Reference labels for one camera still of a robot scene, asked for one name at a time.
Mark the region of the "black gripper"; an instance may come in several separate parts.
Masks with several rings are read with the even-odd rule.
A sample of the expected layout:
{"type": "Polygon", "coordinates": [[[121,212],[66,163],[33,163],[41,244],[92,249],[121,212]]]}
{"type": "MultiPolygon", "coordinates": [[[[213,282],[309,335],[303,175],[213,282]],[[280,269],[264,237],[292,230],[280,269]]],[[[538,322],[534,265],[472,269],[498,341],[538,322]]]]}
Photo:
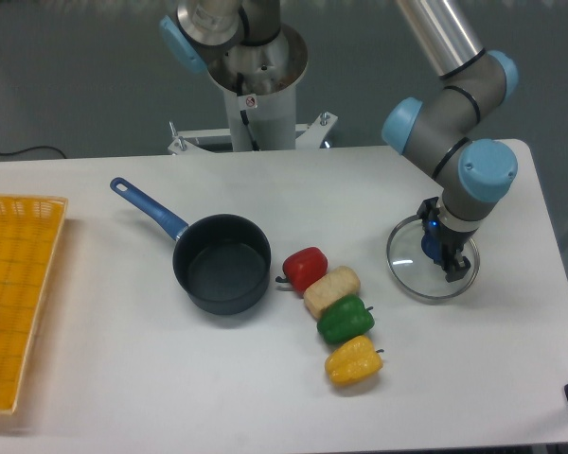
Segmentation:
{"type": "Polygon", "coordinates": [[[444,208],[438,202],[438,197],[424,200],[417,210],[423,230],[421,249],[445,271],[448,283],[457,282],[470,270],[470,261],[463,251],[475,230],[464,232],[451,228],[445,223],[444,208]]]}

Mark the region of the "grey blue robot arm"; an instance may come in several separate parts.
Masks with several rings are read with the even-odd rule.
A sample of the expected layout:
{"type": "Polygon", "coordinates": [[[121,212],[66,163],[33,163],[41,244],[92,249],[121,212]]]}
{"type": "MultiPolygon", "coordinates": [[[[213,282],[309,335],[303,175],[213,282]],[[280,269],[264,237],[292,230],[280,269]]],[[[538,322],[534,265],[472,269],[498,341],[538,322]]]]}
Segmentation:
{"type": "MultiPolygon", "coordinates": [[[[442,187],[418,209],[421,249],[455,282],[471,267],[466,244],[518,171],[509,147],[469,138],[514,92],[518,70],[506,54],[482,46],[453,1],[401,1],[399,10],[443,89],[430,102],[401,101],[382,138],[442,187]]],[[[159,30],[179,63],[221,88],[234,150],[294,147],[295,86],[308,51],[281,22],[278,2],[182,1],[159,30]]]]}

